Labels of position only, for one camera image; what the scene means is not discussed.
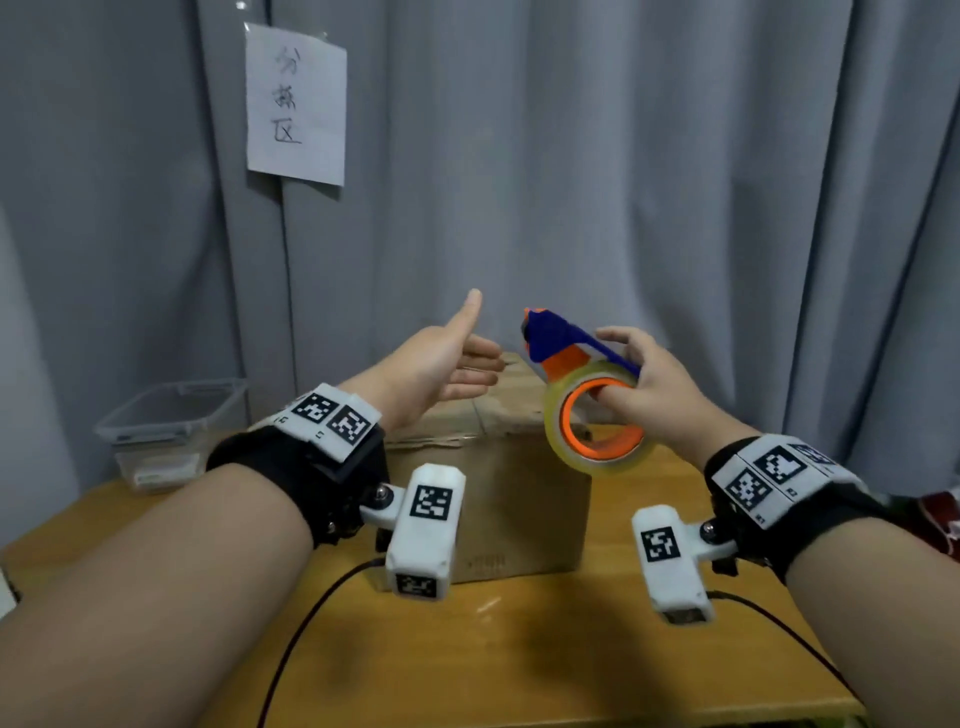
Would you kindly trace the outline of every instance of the black wrist strap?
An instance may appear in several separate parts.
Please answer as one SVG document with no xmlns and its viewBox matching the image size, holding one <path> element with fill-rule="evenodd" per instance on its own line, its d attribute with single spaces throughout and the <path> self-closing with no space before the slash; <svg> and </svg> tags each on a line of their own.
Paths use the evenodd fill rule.
<svg viewBox="0 0 960 728">
<path fill-rule="evenodd" d="M 715 453 L 704 468 L 716 517 L 733 534 L 739 548 L 737 555 L 741 558 L 766 563 L 777 578 L 785 582 L 794 559 L 838 525 L 865 518 L 891 520 L 886 508 L 856 486 L 831 483 L 794 505 L 767 530 L 761 529 L 731 503 L 712 479 L 734 455 L 756 439 L 756 436 L 747 437 L 730 443 Z"/>
<path fill-rule="evenodd" d="M 283 491 L 310 527 L 314 548 L 353 536 L 363 525 L 361 499 L 390 482 L 380 427 L 344 463 L 273 426 L 260 427 L 220 443 L 207 458 L 206 469 L 227 463 L 257 471 Z"/>
</svg>

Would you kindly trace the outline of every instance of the curtain fold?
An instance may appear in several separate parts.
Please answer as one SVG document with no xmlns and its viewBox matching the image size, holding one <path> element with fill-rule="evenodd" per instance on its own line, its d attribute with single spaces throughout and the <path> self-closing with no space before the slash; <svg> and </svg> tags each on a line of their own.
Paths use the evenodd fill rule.
<svg viewBox="0 0 960 728">
<path fill-rule="evenodd" d="M 525 305 L 641 326 L 722 406 L 879 490 L 952 478 L 960 384 L 898 362 L 960 346 L 931 320 L 960 271 L 960 6 L 275 0 L 274 23 L 348 50 L 346 186 L 283 181 L 301 381 L 478 286 L 511 349 Z M 909 395 L 937 381 L 920 443 Z M 877 465 L 921 454 L 924 482 Z"/>
</svg>

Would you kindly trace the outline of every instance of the wrist-mounted device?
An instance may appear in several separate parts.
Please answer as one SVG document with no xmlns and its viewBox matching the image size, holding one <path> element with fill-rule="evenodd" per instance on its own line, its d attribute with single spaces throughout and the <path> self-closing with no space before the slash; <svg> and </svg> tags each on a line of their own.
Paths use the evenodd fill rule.
<svg viewBox="0 0 960 728">
<path fill-rule="evenodd" d="M 736 558 L 770 567 L 780 581 L 819 536 L 847 521 L 889 520 L 863 481 L 802 440 L 746 438 L 704 469 L 714 518 L 683 523 L 668 505 L 633 517 L 636 547 L 654 608 L 673 624 L 712 621 L 697 564 L 736 576 Z"/>
<path fill-rule="evenodd" d="M 379 420 L 360 397 L 321 384 L 227 438 L 206 468 L 237 463 L 271 480 L 300 510 L 314 547 L 349 538 L 364 523 L 393 532 L 384 550 L 394 593 L 442 599 L 466 479 L 456 468 L 428 464 L 406 489 L 391 485 Z"/>
</svg>

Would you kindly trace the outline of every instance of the plastic storage container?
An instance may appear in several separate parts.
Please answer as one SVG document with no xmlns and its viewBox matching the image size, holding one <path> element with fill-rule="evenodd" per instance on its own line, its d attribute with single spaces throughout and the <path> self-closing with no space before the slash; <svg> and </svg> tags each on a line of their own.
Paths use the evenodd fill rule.
<svg viewBox="0 0 960 728">
<path fill-rule="evenodd" d="M 110 412 L 94 432 L 134 490 L 176 488 L 204 471 L 217 443 L 247 426 L 246 392 L 245 379 L 158 384 Z"/>
</svg>

